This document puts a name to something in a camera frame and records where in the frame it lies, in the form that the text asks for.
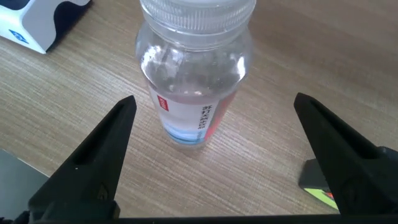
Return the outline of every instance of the wooden table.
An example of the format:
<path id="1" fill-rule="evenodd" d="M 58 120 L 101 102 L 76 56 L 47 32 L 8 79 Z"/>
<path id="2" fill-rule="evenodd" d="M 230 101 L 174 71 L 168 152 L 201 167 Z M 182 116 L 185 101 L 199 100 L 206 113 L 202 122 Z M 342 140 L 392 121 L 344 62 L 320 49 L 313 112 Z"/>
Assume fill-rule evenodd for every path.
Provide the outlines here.
<path id="1" fill-rule="evenodd" d="M 134 58 L 139 2 L 95 0 L 48 55 L 0 40 L 0 147 L 50 175 L 134 95 L 122 217 L 333 213 L 297 186 L 313 153 L 293 101 L 312 95 L 375 144 L 396 147 L 397 11 L 395 0 L 259 0 L 248 79 L 208 147 L 182 152 Z"/>

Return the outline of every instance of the clear plastic bottle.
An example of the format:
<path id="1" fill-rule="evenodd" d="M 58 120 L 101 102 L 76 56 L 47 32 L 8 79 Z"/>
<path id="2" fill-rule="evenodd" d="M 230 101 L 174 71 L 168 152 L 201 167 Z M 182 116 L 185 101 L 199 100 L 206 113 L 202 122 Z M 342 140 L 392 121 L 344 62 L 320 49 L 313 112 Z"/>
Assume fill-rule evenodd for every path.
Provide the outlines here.
<path id="1" fill-rule="evenodd" d="M 252 61 L 256 0 L 141 0 L 136 57 L 167 134 L 200 148 L 214 133 Z"/>

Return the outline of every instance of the bottle cap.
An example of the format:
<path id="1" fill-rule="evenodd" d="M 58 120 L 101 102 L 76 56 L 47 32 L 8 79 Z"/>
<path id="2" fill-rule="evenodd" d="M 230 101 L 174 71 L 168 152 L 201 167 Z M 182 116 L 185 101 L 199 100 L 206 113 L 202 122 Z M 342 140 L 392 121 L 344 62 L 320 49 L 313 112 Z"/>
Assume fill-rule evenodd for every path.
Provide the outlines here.
<path id="1" fill-rule="evenodd" d="M 256 0 L 141 0 L 144 17 L 162 38 L 209 47 L 246 28 Z"/>

